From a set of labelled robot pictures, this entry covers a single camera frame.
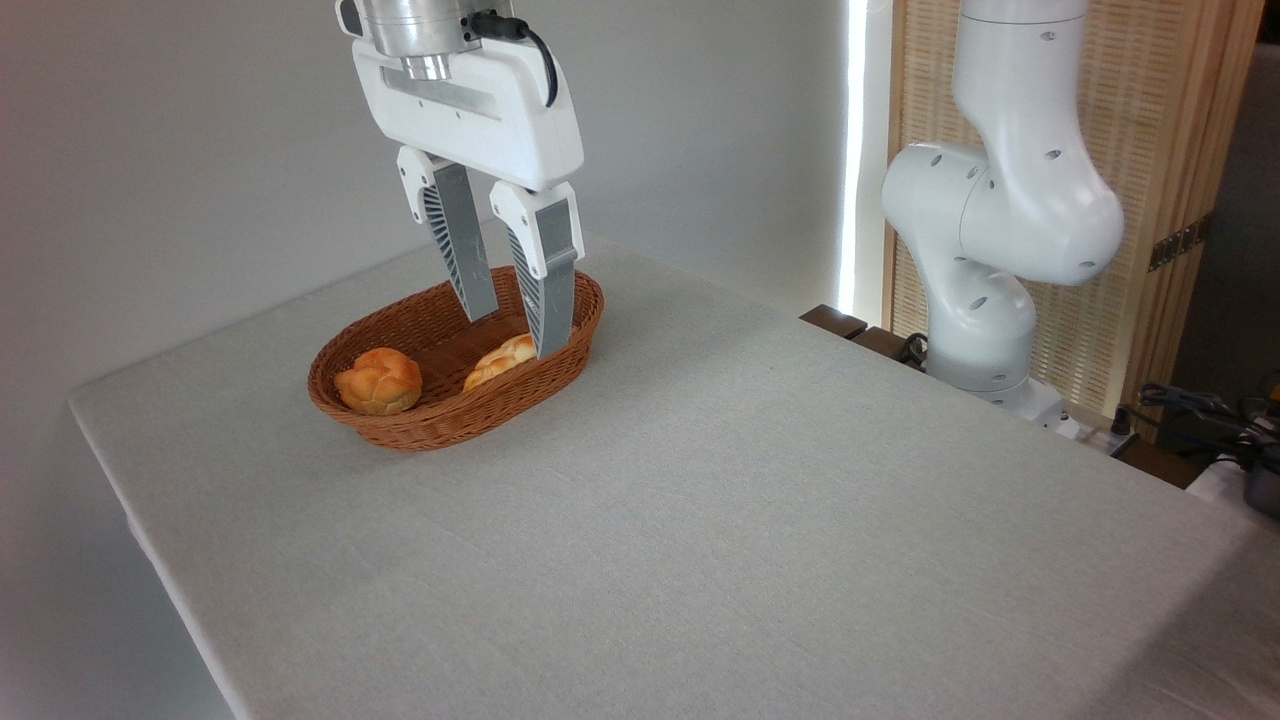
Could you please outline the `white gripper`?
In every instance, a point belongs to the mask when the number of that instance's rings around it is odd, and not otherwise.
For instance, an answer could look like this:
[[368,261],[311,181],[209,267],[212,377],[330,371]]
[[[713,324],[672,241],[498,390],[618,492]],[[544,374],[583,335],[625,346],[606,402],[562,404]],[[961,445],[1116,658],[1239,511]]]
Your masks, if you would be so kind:
[[378,128],[404,145],[397,167],[410,214],[431,236],[466,316],[498,310],[468,167],[502,179],[489,201],[506,224],[529,332],[539,359],[559,351],[573,323],[575,263],[585,256],[564,182],[584,164],[566,78],[548,105],[544,56],[506,41],[453,55],[448,79],[411,79],[369,41],[355,40],[352,58]]

